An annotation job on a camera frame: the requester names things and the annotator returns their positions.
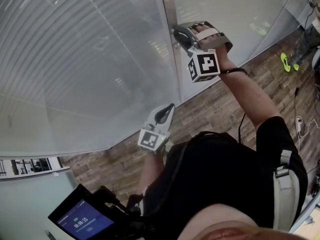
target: black t-shirt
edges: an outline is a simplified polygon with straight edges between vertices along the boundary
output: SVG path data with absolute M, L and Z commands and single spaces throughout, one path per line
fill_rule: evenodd
M 172 147 L 162 174 L 146 190 L 143 198 L 145 216 L 153 213 L 166 193 L 184 145 Z M 177 239 L 197 212 L 213 204 L 236 208 L 258 226 L 272 228 L 273 173 L 280 166 L 283 150 L 292 151 L 289 168 L 299 179 L 297 219 L 307 193 L 307 172 L 284 120 L 276 116 L 266 120 L 257 130 L 256 151 L 231 137 L 216 134 L 190 142 L 169 196 L 153 216 L 156 227 L 152 238 Z

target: wrist strap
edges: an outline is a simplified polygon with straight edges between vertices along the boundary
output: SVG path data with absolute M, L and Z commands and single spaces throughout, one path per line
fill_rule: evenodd
M 222 71 L 222 72 L 220 73 L 220 75 L 222 75 L 222 74 L 229 74 L 229 73 L 233 73 L 233 72 L 243 72 L 243 73 L 245 73 L 247 76 L 249 76 L 248 73 L 247 73 L 247 71 L 246 71 L 245 69 L 241 68 L 241 67 L 230 68 L 230 69 L 228 69 L 228 70 Z

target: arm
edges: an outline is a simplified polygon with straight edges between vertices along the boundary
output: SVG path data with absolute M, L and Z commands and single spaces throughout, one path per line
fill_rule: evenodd
M 141 195 L 146 187 L 154 182 L 162 172 L 162 158 L 160 154 L 147 154 L 144 159 L 142 174 L 140 176 L 136 193 Z
M 241 108 L 252 121 L 255 129 L 269 118 L 279 116 L 269 96 L 242 72 L 222 74 L 222 81 L 230 89 Z
M 207 26 L 205 25 L 197 26 L 192 31 L 197 34 L 206 28 Z M 200 42 L 205 44 L 219 36 L 220 34 L 209 36 Z M 216 48 L 215 51 L 221 71 L 236 68 L 235 64 L 229 60 L 224 44 Z M 230 89 L 241 108 L 252 121 L 256 130 L 267 119 L 280 116 L 280 113 L 269 96 L 243 72 L 222 74 L 220 78 Z

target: wrist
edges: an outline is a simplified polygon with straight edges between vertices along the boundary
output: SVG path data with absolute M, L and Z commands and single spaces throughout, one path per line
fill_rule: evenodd
M 224 60 L 219 62 L 220 72 L 236 68 L 236 65 L 231 60 Z

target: backpack strap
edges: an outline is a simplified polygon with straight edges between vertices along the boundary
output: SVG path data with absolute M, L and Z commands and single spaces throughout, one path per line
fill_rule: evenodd
M 283 150 L 281 165 L 273 173 L 274 219 L 273 229 L 288 232 L 296 217 L 300 187 L 299 179 L 289 169 L 292 151 Z

